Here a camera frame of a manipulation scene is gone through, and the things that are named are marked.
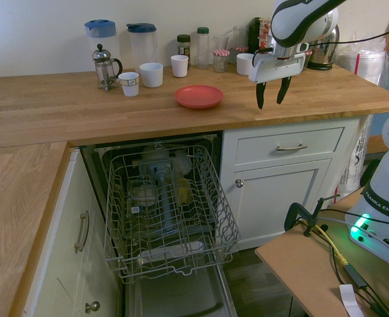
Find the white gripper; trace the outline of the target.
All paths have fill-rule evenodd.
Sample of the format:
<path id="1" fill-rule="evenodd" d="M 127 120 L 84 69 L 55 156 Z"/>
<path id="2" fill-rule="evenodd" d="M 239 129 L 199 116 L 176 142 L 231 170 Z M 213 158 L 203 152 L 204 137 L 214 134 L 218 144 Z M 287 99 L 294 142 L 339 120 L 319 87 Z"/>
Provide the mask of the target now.
<path id="1" fill-rule="evenodd" d="M 291 77 L 302 72 L 306 54 L 296 53 L 289 59 L 278 59 L 268 50 L 257 50 L 253 56 L 248 78 L 256 85 L 256 101 L 259 109 L 264 106 L 266 82 L 281 80 L 276 103 L 281 104 L 291 84 Z"/>

